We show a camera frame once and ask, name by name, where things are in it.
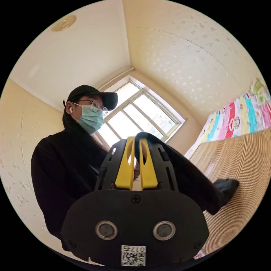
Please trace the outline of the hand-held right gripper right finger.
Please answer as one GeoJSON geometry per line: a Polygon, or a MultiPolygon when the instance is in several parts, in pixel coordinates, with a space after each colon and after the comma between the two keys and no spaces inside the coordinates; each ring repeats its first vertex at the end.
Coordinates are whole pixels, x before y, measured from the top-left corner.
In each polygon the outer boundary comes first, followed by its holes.
{"type": "Polygon", "coordinates": [[[157,188],[158,181],[149,149],[145,138],[139,140],[139,163],[142,190],[157,188]]]}

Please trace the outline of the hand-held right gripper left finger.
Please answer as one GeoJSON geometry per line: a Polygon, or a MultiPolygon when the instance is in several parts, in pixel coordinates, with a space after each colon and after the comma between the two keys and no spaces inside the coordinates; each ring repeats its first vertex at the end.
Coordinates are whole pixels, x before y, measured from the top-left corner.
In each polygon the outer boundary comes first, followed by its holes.
{"type": "Polygon", "coordinates": [[[128,137],[124,147],[115,186],[117,189],[132,190],[134,182],[135,137],[128,137]]]}

